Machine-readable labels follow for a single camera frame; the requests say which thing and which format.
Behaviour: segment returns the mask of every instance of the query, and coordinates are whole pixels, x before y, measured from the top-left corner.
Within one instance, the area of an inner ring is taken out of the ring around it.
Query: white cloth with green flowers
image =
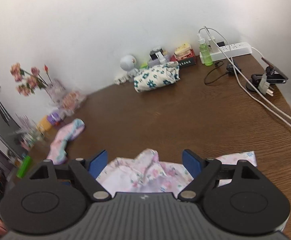
[[[179,70],[177,61],[147,67],[134,78],[134,88],[137,92],[142,92],[173,84],[180,80]]]

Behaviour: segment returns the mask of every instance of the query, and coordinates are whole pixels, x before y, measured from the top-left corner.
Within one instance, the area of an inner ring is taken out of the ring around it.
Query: green spray bottle
[[[202,38],[200,34],[198,34],[198,40],[199,40],[199,44],[200,44],[199,48],[203,57],[204,64],[206,66],[211,66],[213,64],[213,61],[212,61],[209,49],[207,47],[207,44],[205,43],[205,39]]]

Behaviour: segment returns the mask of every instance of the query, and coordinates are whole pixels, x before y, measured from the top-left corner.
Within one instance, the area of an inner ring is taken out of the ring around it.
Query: white power strip
[[[246,54],[251,54],[252,49],[251,45],[247,42],[240,42],[236,44],[231,44],[231,51],[229,50],[229,46],[222,46],[220,49],[228,56],[228,57],[236,57],[236,56],[241,56],[241,55],[246,55]],[[217,61],[221,59],[225,59],[225,56],[222,54],[221,51],[216,52],[216,53],[210,53],[212,61]],[[200,52],[200,59],[202,64],[204,64],[202,54]]]

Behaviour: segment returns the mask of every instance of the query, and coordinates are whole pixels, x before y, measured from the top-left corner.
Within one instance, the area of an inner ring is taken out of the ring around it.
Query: wooden table
[[[243,73],[262,73],[251,56],[236,58]],[[211,74],[211,80],[225,72],[225,65]],[[255,151],[258,169],[291,203],[291,129],[252,100],[235,77],[224,76],[212,85],[203,79],[212,69],[201,63],[180,70],[176,84],[151,92],[136,93],[133,84],[112,85],[91,94],[77,113],[85,131],[68,144],[70,159],[88,158],[106,149],[109,161],[115,157],[135,158],[152,148],[160,160],[181,162],[181,152],[189,148],[202,158]],[[274,89],[271,102],[291,115],[280,91]],[[48,133],[49,141],[56,130]],[[37,144],[30,156],[45,159],[49,144]],[[291,237],[291,216],[285,233]]]

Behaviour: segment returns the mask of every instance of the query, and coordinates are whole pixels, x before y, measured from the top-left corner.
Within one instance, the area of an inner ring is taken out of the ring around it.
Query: wall
[[[125,54],[141,63],[152,47],[172,51],[184,41],[198,52],[203,25],[263,52],[290,77],[280,88],[291,104],[291,0],[0,0],[0,100],[38,121],[49,97],[19,95],[13,63],[47,64],[68,88],[93,92],[113,83]]]

